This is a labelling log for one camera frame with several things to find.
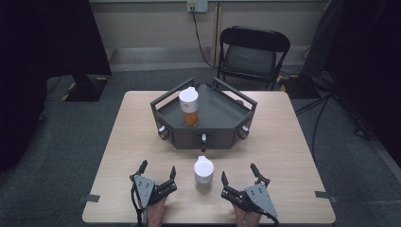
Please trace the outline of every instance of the person's arm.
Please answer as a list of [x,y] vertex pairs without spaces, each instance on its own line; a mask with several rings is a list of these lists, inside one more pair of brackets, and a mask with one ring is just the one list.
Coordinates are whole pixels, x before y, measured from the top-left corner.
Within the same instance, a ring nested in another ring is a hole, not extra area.
[[247,221],[248,227],[257,227],[260,219],[262,218],[261,214],[257,214],[255,212],[247,213],[246,211],[240,209],[236,205],[233,204],[234,212],[235,212],[235,222],[236,227],[243,227],[244,220]]
[[160,227],[163,223],[163,217],[165,216],[165,204],[167,197],[164,197],[156,204],[147,207],[147,226],[148,227]]

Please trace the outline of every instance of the tape piece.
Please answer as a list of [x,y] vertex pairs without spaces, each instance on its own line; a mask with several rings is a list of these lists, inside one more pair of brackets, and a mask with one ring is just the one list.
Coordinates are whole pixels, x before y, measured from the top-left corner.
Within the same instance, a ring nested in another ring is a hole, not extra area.
[[98,195],[87,195],[87,196],[79,196],[78,201],[79,202],[86,202],[86,201],[98,202],[99,199],[100,199],[100,196],[98,196]]
[[316,198],[329,199],[332,203],[338,203],[337,197],[330,197],[327,192],[315,191]]

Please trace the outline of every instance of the chair backrest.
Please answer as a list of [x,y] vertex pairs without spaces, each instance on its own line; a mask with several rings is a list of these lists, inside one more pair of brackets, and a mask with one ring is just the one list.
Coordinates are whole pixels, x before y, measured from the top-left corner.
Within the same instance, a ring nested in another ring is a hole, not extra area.
[[247,26],[225,28],[220,34],[220,48],[223,48],[224,44],[284,54],[287,54],[290,47],[289,39],[280,32]]

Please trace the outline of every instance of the table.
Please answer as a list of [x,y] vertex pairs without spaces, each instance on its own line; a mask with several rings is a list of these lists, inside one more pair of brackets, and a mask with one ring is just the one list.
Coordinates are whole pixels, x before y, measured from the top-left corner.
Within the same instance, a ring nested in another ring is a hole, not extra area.
[[[91,190],[100,199],[86,203],[85,222],[136,222],[129,176],[144,160],[148,166],[143,176],[157,184],[176,167],[178,190],[168,196],[164,223],[235,223],[233,206],[220,196],[221,172],[231,187],[244,190],[255,181],[251,163],[270,179],[268,191],[280,223],[335,221],[329,200],[316,198],[315,191],[325,190],[286,93],[243,92],[258,103],[249,136],[231,149],[206,152],[175,149],[159,137],[149,103],[163,93],[125,94]],[[215,165],[210,186],[200,186],[194,179],[193,165],[200,155]],[[261,223],[272,221],[262,217]]]

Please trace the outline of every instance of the chair seat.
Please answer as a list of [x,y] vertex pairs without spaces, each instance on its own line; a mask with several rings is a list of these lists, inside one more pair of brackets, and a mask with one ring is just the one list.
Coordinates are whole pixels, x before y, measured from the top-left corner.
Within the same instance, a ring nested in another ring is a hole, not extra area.
[[236,72],[263,79],[272,79],[275,64],[275,52],[230,45],[222,64],[222,70],[228,73]]

